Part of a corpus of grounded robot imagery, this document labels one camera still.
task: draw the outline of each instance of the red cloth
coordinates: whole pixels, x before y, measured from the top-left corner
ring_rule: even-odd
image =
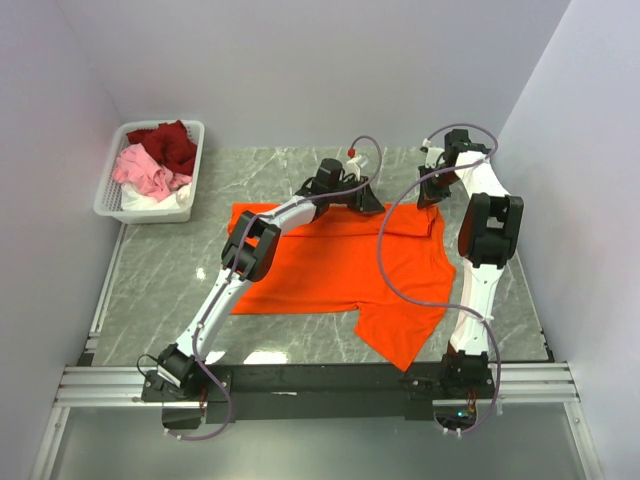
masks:
[[[229,232],[243,211],[261,213],[274,207],[234,204]],[[384,282],[376,262],[383,218],[334,206],[315,222],[292,230],[280,238],[267,276],[251,286],[233,313],[359,309],[355,333],[406,370],[445,309],[408,303]],[[391,280],[407,295],[432,302],[449,300],[455,269],[444,252],[443,231],[444,220],[435,206],[418,210],[415,205],[400,205],[389,219],[383,260]]]
[[[131,145],[141,143],[158,165],[164,165],[173,173],[193,175],[198,147],[189,140],[187,128],[178,120],[161,123],[154,130],[141,129],[127,133]]]

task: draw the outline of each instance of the orange cloth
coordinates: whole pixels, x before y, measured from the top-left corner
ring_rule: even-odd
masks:
[[[275,204],[234,204],[240,214]],[[234,314],[328,313],[360,310],[355,333],[400,370],[406,370],[445,313],[405,302],[378,271],[376,242],[384,215],[331,207],[313,223],[280,238],[267,276],[240,299]],[[447,302],[455,269],[442,243],[437,207],[400,205],[387,224],[384,265],[394,284],[413,298]]]

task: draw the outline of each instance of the white wall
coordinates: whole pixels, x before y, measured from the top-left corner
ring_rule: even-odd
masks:
[[[224,145],[499,131],[568,0],[59,0],[125,120]]]
[[[82,351],[117,225],[92,212],[120,120],[55,2],[0,5],[0,478],[25,478]]]
[[[640,4],[573,0],[500,135],[520,253],[607,478],[640,477]]]

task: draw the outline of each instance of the pink cloth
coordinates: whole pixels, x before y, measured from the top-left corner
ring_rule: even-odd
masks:
[[[159,202],[171,195],[172,190],[191,183],[189,175],[173,173],[158,165],[141,144],[131,145],[120,152],[116,164],[112,174],[116,182],[132,183],[142,195]]]

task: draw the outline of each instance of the white cloth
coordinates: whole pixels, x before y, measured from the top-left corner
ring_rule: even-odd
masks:
[[[121,185],[120,206],[125,212],[140,210],[177,210],[184,207],[191,196],[191,184],[183,185],[167,198],[159,202],[153,197],[142,195],[132,183]]]

